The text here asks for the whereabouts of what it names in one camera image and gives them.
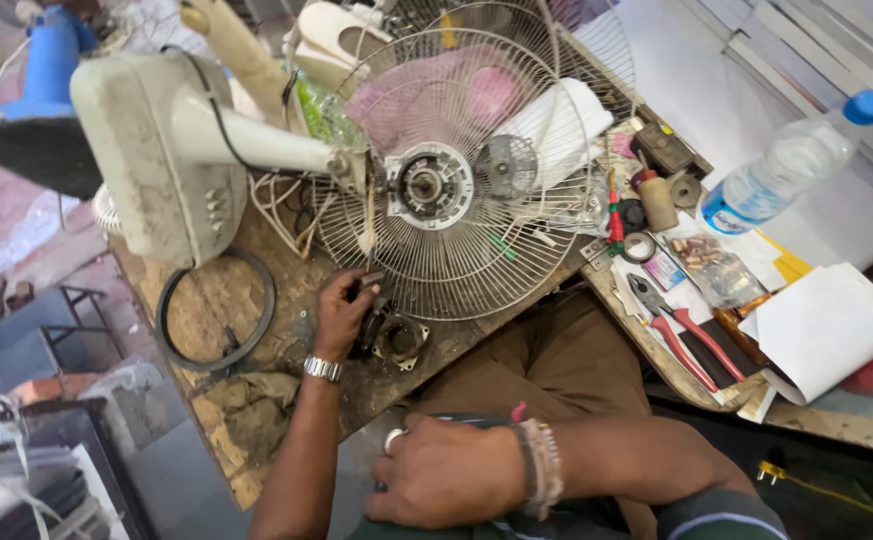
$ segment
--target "bottle label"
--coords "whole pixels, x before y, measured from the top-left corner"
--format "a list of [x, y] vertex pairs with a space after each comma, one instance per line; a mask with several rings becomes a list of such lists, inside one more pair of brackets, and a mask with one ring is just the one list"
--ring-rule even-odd
[[703, 220], [715, 230], [725, 235], [742, 235], [757, 225], [770, 219], [742, 215], [724, 199], [724, 183], [721, 181], [713, 191], [706, 194], [699, 207]]

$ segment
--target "bracelet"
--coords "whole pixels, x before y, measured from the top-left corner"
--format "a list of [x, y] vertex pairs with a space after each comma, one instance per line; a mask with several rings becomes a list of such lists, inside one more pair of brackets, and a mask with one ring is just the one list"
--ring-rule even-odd
[[517, 427], [526, 437], [532, 457], [532, 471], [526, 468], [526, 486], [527, 492], [531, 485], [534, 489], [530, 492], [524, 512], [543, 521], [547, 519], [550, 508], [563, 496], [560, 450], [549, 423], [530, 419], [518, 423]]
[[534, 451], [530, 448], [527, 433], [519, 424], [511, 423], [509, 429], [516, 436], [516, 443], [523, 455], [523, 477], [526, 479], [526, 499], [530, 500], [537, 495], [537, 465], [534, 460]]

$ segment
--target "blue bottle cap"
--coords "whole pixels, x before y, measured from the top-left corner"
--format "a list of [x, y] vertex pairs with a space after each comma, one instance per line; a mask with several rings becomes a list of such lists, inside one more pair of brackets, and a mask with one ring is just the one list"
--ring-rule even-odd
[[858, 126], [873, 125], [873, 90], [864, 90], [843, 106], [843, 117]]

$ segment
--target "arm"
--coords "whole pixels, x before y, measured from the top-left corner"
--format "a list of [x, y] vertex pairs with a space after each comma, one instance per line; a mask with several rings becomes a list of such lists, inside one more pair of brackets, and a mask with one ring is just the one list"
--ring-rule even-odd
[[584, 418], [559, 423], [563, 497], [612, 495], [668, 505], [707, 488], [756, 495], [747, 475], [687, 423]]
[[[320, 291], [314, 357], [326, 362], [347, 359], [360, 321], [380, 290], [374, 285], [348, 302], [347, 289], [363, 274], [360, 270], [337, 273]], [[337, 474], [339, 417], [340, 387], [304, 374], [286, 437], [262, 485], [251, 540], [326, 537]]]
[[[473, 525], [527, 500], [523, 454], [508, 427], [480, 430], [421, 415], [379, 457], [387, 489], [366, 501], [371, 520], [424, 529]], [[553, 425], [563, 498], [622, 496], [650, 505], [710, 487], [755, 495], [746, 475], [693, 427], [664, 418], [584, 418]]]

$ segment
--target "pliers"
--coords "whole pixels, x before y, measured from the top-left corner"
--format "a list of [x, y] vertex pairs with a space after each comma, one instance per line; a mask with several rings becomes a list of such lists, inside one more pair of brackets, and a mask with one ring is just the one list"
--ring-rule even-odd
[[686, 307], [681, 307], [679, 309], [671, 308], [666, 300], [663, 300], [663, 297], [660, 296], [660, 293], [657, 292], [657, 289], [644, 277], [637, 276], [636, 274], [626, 274], [626, 280], [629, 281], [629, 287], [633, 289], [633, 294], [636, 295], [636, 298], [646, 306], [646, 309], [649, 310], [650, 313], [653, 314], [653, 320], [650, 321], [649, 327], [656, 329], [663, 335], [663, 340], [666, 341], [667, 346], [670, 347], [670, 350], [673, 355], [676, 356], [679, 363], [683, 364], [683, 367], [685, 367], [687, 371], [689, 371], [690, 374], [693, 375], [707, 390], [716, 393], [720, 391], [720, 388], [717, 388], [717, 385], [713, 383], [713, 379], [710, 378], [707, 372], [690, 358], [686, 353], [686, 350], [683, 350], [683, 344], [670, 327], [670, 323], [667, 322], [666, 318], [661, 316], [662, 313], [670, 315], [670, 317], [672, 317], [677, 323], [683, 325], [683, 328], [699, 338], [699, 340], [706, 345], [706, 348], [713, 353], [713, 356], [717, 358], [723, 368], [725, 368], [738, 383], [742, 383], [747, 379], [742, 373], [740, 373], [740, 370], [733, 364], [730, 357], [727, 356], [727, 353], [724, 352], [720, 345], [717, 345], [717, 342], [710, 337], [710, 334], [708, 334], [703, 328], [699, 327], [697, 323], [690, 320], [689, 309]]

